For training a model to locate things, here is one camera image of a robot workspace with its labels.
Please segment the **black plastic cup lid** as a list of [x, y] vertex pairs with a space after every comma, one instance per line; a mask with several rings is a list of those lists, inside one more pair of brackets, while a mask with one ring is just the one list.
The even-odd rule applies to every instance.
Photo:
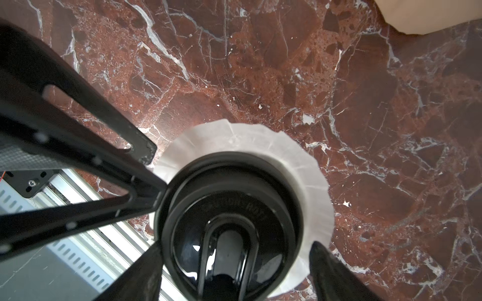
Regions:
[[301, 248], [299, 199], [252, 154], [202, 156], [172, 177], [154, 220], [164, 265], [188, 300], [264, 300]]

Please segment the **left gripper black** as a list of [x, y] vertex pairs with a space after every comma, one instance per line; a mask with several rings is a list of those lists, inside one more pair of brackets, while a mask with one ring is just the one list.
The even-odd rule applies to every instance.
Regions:
[[[114, 101], [109, 72], [94, 75], [83, 65], [74, 64], [74, 53], [59, 55], [102, 97]], [[131, 145], [105, 122], [89, 112], [56, 85], [49, 84], [49, 49], [21, 28], [1, 21], [1, 142], [20, 151], [20, 162], [8, 162], [3, 171], [32, 170], [44, 163], [42, 146], [49, 142], [47, 119], [49, 103], [66, 113], [118, 149]], [[124, 196], [128, 191], [105, 178], [81, 169], [76, 172], [101, 196]], [[44, 244], [48, 235], [49, 210], [13, 213], [1, 218], [1, 260], [5, 261]]]

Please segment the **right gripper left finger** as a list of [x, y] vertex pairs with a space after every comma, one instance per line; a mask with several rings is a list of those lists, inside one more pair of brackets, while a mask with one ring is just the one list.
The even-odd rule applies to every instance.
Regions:
[[95, 300], [159, 300], [163, 252], [155, 242]]

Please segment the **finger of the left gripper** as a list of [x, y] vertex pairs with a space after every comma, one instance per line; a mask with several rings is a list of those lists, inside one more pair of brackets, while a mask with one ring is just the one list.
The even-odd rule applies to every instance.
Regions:
[[145, 188], [136, 196], [56, 206], [1, 216], [1, 259], [7, 260], [47, 243], [156, 211], [166, 185]]

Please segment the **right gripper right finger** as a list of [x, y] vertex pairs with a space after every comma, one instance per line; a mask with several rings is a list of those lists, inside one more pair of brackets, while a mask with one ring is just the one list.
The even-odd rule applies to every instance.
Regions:
[[309, 261], [318, 300], [380, 299], [320, 242], [313, 242]]

